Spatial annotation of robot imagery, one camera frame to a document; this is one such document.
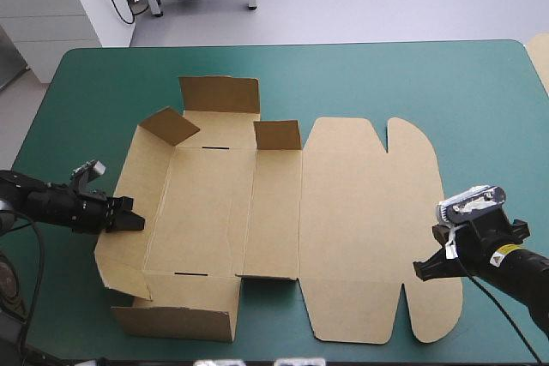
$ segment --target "cardboard flap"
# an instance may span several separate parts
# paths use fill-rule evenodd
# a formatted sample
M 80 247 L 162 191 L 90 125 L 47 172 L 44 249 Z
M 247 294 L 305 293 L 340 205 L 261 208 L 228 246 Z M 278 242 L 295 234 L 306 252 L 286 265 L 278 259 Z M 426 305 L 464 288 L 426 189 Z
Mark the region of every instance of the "cardboard flap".
M 301 150 L 297 120 L 254 122 L 258 150 Z
M 430 230 L 434 205 L 443 199 L 437 157 L 411 123 L 390 119 L 388 137 L 385 152 L 366 120 L 320 118 L 305 146 L 299 278 L 305 289 L 306 282 L 314 281 L 315 290 L 343 282 L 345 287 L 352 285 L 355 296 L 351 300 L 335 287 L 324 295 L 305 293 L 315 332 L 329 331 L 329 339 L 386 341 L 396 305 L 382 304 L 381 296 L 398 300 L 402 284 L 412 285 L 408 307 L 418 339 L 442 338 L 461 312 L 459 279 L 427 285 L 413 272 L 413 261 L 439 248 Z M 433 304 L 437 294 L 445 296 L 439 302 L 446 309 Z M 341 323 L 349 322 L 341 334 L 335 326 L 338 321 L 323 313 L 328 303 L 342 316 Z M 425 309 L 429 305 L 433 310 Z M 347 319 L 352 312 L 368 315 Z
M 234 340 L 231 319 L 226 312 L 187 308 L 112 308 L 127 334 L 150 338 Z
M 150 299 L 151 295 L 147 288 L 147 282 L 142 270 L 124 265 L 123 263 L 110 259 L 107 256 L 95 254 L 95 262 L 99 269 L 101 280 L 108 289 L 121 291 L 131 296 Z
M 410 279 L 404 289 L 413 334 L 420 342 L 435 342 L 454 328 L 462 313 L 461 282 Z
M 543 87 L 549 93 L 549 33 L 534 36 L 526 45 L 526 49 Z
M 296 279 L 301 150 L 260 150 L 250 206 L 246 277 Z
M 236 331 L 240 279 L 148 274 L 153 301 L 113 308 L 129 334 L 231 342 Z
M 259 81 L 229 76 L 180 77 L 186 111 L 259 113 Z
M 299 285 L 317 339 L 389 341 L 401 291 L 397 283 L 300 278 Z
M 200 130 L 171 107 L 157 111 L 139 124 L 172 146 L 176 146 Z
M 133 210 L 145 218 L 145 229 L 100 234 L 95 260 L 107 287 L 149 298 L 142 268 L 173 151 L 169 143 L 141 126 L 136 128 L 115 196 L 134 199 Z

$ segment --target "unfolded cardboard box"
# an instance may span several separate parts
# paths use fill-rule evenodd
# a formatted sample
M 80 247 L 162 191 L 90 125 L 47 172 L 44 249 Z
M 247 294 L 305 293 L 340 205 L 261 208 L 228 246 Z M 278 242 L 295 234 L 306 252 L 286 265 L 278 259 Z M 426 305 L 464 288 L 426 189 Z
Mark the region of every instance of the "unfolded cardboard box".
M 403 284 L 419 340 L 451 330 L 459 279 L 413 274 L 443 199 L 418 129 L 391 119 L 386 152 L 367 120 L 320 118 L 302 151 L 297 121 L 260 121 L 257 80 L 180 84 L 184 115 L 141 122 L 118 181 L 145 230 L 95 250 L 105 286 L 135 296 L 112 308 L 127 333 L 232 341 L 242 277 L 299 279 L 322 340 L 388 341 Z

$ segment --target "white desk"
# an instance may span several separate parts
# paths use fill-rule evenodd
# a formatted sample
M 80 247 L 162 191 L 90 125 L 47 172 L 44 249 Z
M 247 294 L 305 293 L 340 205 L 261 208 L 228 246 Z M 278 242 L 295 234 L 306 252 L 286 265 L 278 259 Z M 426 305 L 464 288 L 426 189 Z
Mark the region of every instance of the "white desk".
M 126 20 L 126 0 L 114 0 Z M 0 26 L 31 70 L 49 83 L 64 53 L 83 47 L 127 47 L 135 25 L 111 0 L 0 0 Z

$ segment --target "curved cardboard flap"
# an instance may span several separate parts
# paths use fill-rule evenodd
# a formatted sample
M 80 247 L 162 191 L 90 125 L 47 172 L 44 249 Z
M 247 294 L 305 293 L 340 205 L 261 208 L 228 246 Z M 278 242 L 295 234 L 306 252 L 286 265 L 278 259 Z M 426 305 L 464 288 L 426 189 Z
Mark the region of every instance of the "curved cardboard flap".
M 319 339 L 386 342 L 402 284 L 421 341 L 442 338 L 461 313 L 459 279 L 422 283 L 413 272 L 439 248 L 431 226 L 443 190 L 431 143 L 396 118 L 388 143 L 385 152 L 365 119 L 320 118 L 305 146 L 299 278 Z
M 299 285 L 317 339 L 389 341 L 401 291 L 397 283 L 300 278 Z

